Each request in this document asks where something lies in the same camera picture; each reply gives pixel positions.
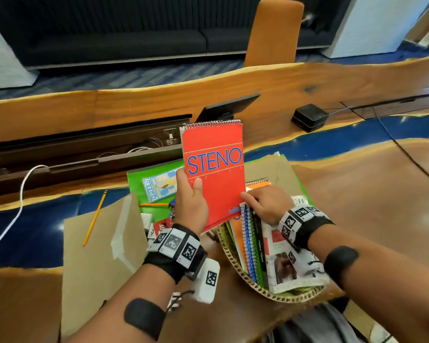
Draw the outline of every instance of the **chair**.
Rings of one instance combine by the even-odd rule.
[[[303,4],[292,0],[261,0],[252,24],[244,67],[293,63]]]

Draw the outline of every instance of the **white wall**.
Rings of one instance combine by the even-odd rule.
[[[0,88],[31,86],[38,72],[28,72],[0,34]]]
[[[352,0],[332,45],[330,58],[396,51],[429,0]]]

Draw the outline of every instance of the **yellow pencil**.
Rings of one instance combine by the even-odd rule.
[[[141,203],[140,207],[168,207],[168,203]]]
[[[105,196],[107,195],[107,192],[108,192],[108,190],[105,190],[105,192],[103,193],[102,199],[100,200],[99,206],[97,207],[96,215],[94,215],[94,218],[92,219],[92,223],[89,226],[89,231],[87,231],[86,238],[84,239],[83,247],[86,245],[86,243],[89,239],[89,236],[91,235],[92,229],[94,228],[97,217],[99,216],[100,208],[102,208],[103,201],[105,200]]]

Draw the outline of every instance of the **person's left hand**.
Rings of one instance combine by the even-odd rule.
[[[186,226],[200,236],[208,220],[208,205],[202,192],[202,179],[196,178],[191,187],[183,168],[177,171],[175,223]]]

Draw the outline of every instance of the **wicker basket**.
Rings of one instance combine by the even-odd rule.
[[[237,271],[237,273],[251,288],[256,290],[259,294],[267,297],[268,299],[283,303],[304,303],[314,299],[316,296],[322,293],[324,286],[300,288],[294,289],[292,291],[286,291],[281,294],[272,294],[267,289],[264,289],[257,285],[255,282],[253,282],[250,276],[248,276],[248,274],[246,274],[246,272],[243,270],[240,265],[240,261],[238,259],[238,254],[235,250],[235,247],[232,245],[231,242],[229,242],[230,236],[225,224],[220,225],[217,228],[217,235],[224,250],[224,253],[229,259],[232,266],[234,266],[235,271]]]

